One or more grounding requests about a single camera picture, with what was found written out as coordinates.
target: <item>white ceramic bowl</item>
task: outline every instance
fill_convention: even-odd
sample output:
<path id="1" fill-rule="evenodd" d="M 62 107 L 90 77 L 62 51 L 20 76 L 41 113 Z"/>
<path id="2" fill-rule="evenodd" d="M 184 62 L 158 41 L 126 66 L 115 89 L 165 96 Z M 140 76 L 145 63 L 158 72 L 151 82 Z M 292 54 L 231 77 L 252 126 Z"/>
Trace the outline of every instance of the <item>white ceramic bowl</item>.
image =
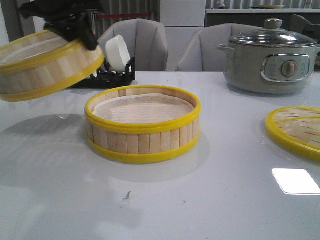
<path id="1" fill-rule="evenodd" d="M 126 64 L 130 61 L 130 55 L 124 38 L 118 35 L 107 41 L 105 51 L 111 70 L 118 73 L 125 72 Z"/>

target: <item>yellow rim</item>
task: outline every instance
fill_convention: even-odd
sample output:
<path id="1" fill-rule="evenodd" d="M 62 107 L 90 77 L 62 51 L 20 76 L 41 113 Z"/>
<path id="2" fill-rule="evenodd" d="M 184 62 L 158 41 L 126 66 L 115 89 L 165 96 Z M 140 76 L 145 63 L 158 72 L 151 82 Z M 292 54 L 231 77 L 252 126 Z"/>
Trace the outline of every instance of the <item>yellow rim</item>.
<path id="1" fill-rule="evenodd" d="M 37 88 L 27 92 L 20 92 L 20 93 L 14 93 L 14 94 L 0 94 L 0 98 L 7 102 L 20 102 L 20 101 L 27 101 L 27 100 L 41 98 L 41 97 L 59 92 L 63 89 L 66 89 L 80 82 L 81 80 L 83 80 L 84 78 L 92 74 L 103 64 L 104 60 L 105 60 L 105 57 L 103 54 L 101 54 L 95 62 L 93 62 L 91 65 L 87 66 L 83 70 L 77 72 L 73 76 L 67 77 L 52 85 Z"/>
<path id="2" fill-rule="evenodd" d="M 151 154 L 126 154 L 126 153 L 119 153 L 115 151 L 110 151 L 105 149 L 97 144 L 95 144 L 92 140 L 89 139 L 89 143 L 91 147 L 101 156 L 105 158 L 110 158 L 112 160 L 116 160 L 119 162 L 124 163 L 131 163 L 131 164 L 149 164 L 149 163 L 157 163 L 169 159 L 176 158 L 190 149 L 192 149 L 199 140 L 199 133 L 197 136 L 188 142 L 186 145 L 179 147 L 174 150 L 164 151 L 159 153 L 151 153 Z"/>
<path id="3" fill-rule="evenodd" d="M 194 110 L 192 110 L 190 113 L 188 113 L 185 116 L 169 120 L 169 121 L 161 121 L 156 123 L 143 123 L 143 124 L 137 124 L 137 123 L 120 123 L 115 121 L 106 120 L 103 118 L 100 118 L 96 115 L 94 115 L 90 110 L 89 106 L 96 98 L 99 98 L 101 95 L 104 95 L 106 93 L 111 93 L 123 89 L 132 89 L 132 88 L 163 88 L 163 89 L 171 89 L 176 90 L 185 93 L 186 95 L 189 95 L 193 99 L 196 100 L 196 106 Z M 201 111 L 201 104 L 197 96 L 194 94 L 177 87 L 172 86 L 161 86 L 161 85 L 132 85 L 132 86 L 124 86 L 124 87 L 118 87 L 114 89 L 110 89 L 107 91 L 103 91 L 91 99 L 86 103 L 85 105 L 85 116 L 91 122 L 93 125 L 105 129 L 111 132 L 116 133 L 124 133 L 124 134 L 152 134 L 152 133 L 158 133 L 158 132 L 166 132 L 173 129 L 179 129 L 181 127 L 184 127 L 190 123 L 192 123 L 194 120 L 196 120 Z"/>
<path id="4" fill-rule="evenodd" d="M 44 30 L 41 32 L 37 32 L 37 33 L 31 34 L 31 35 L 22 37 L 16 41 L 13 41 L 13 42 L 3 46 L 2 48 L 0 48 L 0 51 L 2 49 L 10 47 L 11 45 L 15 45 L 19 42 L 25 41 L 26 39 L 30 39 L 30 38 L 36 37 L 41 34 L 46 34 L 46 33 L 49 33 L 49 31 Z M 9 64 L 2 64 L 2 65 L 0 65 L 0 74 L 11 74 L 11 73 L 23 71 L 26 69 L 34 68 L 39 65 L 52 62 L 56 59 L 59 59 L 63 56 L 66 56 L 70 53 L 73 53 L 74 51 L 76 51 L 77 49 L 79 49 L 81 47 L 84 47 L 83 43 L 81 42 L 81 40 L 76 39 L 76 40 L 73 40 L 72 42 L 69 42 L 63 46 L 60 46 L 54 50 L 42 53 L 40 55 L 33 56 L 33 57 L 30 57 L 30 58 L 24 59 L 24 60 L 15 61 L 15 62 L 12 62 Z"/>
<path id="5" fill-rule="evenodd" d="M 293 108 L 314 111 L 316 113 L 319 113 L 318 110 L 320 110 L 320 108 L 306 107 L 306 106 L 293 106 L 293 107 L 283 107 L 283 108 L 276 109 L 270 112 L 265 119 L 266 132 L 268 133 L 268 135 L 272 140 L 274 140 L 276 143 L 278 143 L 282 147 L 288 149 L 289 151 L 311 160 L 320 161 L 320 147 L 309 144 L 305 141 L 299 140 L 293 136 L 290 136 L 289 134 L 285 133 L 277 126 L 277 123 L 279 122 L 290 121 L 290 120 L 294 121 L 299 118 L 301 119 L 306 118 L 306 117 L 298 117 L 298 118 L 292 118 L 292 119 L 286 119 L 286 120 L 280 120 L 280 121 L 274 120 L 275 115 L 278 114 L 279 112 L 282 112 L 287 109 L 293 109 Z"/>

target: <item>woven bamboo lid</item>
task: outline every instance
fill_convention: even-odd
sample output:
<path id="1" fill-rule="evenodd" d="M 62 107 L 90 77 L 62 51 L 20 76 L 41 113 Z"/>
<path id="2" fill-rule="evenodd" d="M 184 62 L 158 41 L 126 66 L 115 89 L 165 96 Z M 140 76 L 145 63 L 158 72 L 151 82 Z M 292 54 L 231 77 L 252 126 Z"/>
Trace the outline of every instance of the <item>woven bamboo lid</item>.
<path id="1" fill-rule="evenodd" d="M 282 147 L 320 161 L 320 107 L 276 109 L 266 117 L 265 129 L 271 139 Z"/>

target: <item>plate on shelf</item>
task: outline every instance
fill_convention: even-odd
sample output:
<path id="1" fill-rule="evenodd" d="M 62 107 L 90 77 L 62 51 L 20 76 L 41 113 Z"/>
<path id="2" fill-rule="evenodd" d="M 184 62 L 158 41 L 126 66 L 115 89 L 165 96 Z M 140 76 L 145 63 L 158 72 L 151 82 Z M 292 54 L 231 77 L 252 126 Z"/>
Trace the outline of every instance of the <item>plate on shelf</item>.
<path id="1" fill-rule="evenodd" d="M 283 9 L 284 5 L 262 5 L 261 8 L 263 9 Z"/>

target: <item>gray chair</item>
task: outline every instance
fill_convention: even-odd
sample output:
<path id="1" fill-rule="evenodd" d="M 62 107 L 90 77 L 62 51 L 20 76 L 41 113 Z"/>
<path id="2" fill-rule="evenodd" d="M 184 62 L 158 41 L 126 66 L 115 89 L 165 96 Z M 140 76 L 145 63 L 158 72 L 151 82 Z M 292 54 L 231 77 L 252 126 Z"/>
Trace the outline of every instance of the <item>gray chair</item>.
<path id="1" fill-rule="evenodd" d="M 217 49 L 228 44 L 235 34 L 261 29 L 235 23 L 226 23 L 201 29 L 193 34 L 176 66 L 177 72 L 223 72 L 226 54 Z"/>
<path id="2" fill-rule="evenodd" d="M 168 46 L 165 27 L 162 23 L 133 19 L 113 24 L 98 40 L 106 59 L 108 59 L 106 43 L 117 35 L 121 35 L 125 40 L 130 57 L 135 57 L 136 71 L 166 70 Z"/>
<path id="3" fill-rule="evenodd" d="M 308 24 L 311 24 L 311 22 L 303 16 L 292 14 L 290 18 L 290 31 L 302 34 Z"/>

